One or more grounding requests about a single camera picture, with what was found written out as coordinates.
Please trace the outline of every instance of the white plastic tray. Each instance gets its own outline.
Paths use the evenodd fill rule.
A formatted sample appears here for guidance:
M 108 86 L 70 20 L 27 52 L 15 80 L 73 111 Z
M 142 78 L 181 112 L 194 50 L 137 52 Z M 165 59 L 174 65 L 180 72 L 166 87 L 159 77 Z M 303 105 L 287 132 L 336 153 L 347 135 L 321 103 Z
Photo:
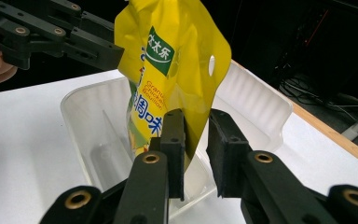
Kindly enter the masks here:
M 89 85 L 68 93 L 62 115 L 89 183 L 102 191 L 128 177 L 131 170 L 126 111 L 130 100 L 126 78 Z M 282 126 L 292 105 L 279 92 L 232 61 L 219 86 L 213 108 L 228 112 L 253 149 L 273 151 L 282 144 Z M 215 192 L 205 149 L 208 124 L 196 156 L 185 173 L 185 201 L 171 200 L 170 219 Z

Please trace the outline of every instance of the white tabletop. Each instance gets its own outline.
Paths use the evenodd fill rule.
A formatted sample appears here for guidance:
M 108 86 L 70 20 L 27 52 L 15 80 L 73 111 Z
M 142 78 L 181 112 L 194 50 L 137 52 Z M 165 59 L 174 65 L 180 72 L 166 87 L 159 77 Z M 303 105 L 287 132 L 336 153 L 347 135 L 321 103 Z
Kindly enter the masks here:
M 72 90 L 117 77 L 115 70 L 0 92 L 0 223 L 38 223 L 61 193 L 87 184 L 60 103 Z M 323 194 L 333 185 L 358 187 L 358 160 L 296 114 L 283 139 L 275 153 L 305 186 Z M 239 200 L 215 195 L 189 214 L 194 223 L 244 223 Z

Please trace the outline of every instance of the black floor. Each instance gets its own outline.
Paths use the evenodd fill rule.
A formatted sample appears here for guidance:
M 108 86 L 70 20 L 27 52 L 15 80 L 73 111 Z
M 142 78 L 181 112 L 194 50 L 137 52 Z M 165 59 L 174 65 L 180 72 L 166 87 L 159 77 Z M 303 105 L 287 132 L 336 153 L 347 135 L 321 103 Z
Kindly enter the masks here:
M 358 98 L 339 93 L 328 101 L 318 96 L 309 77 L 296 75 L 282 81 L 280 91 L 338 133 L 358 121 Z M 358 146 L 358 136 L 352 141 Z

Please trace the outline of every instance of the yellow packet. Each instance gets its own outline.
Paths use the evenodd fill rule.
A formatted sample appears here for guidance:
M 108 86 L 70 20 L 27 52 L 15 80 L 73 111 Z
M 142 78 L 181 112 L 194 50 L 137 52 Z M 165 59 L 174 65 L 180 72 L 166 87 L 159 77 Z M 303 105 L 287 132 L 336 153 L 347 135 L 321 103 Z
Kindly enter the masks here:
M 130 0 L 116 17 L 115 44 L 125 49 L 118 70 L 133 91 L 128 128 L 134 156 L 161 135 L 164 114 L 181 108 L 192 159 L 231 61 L 207 9 L 199 0 Z

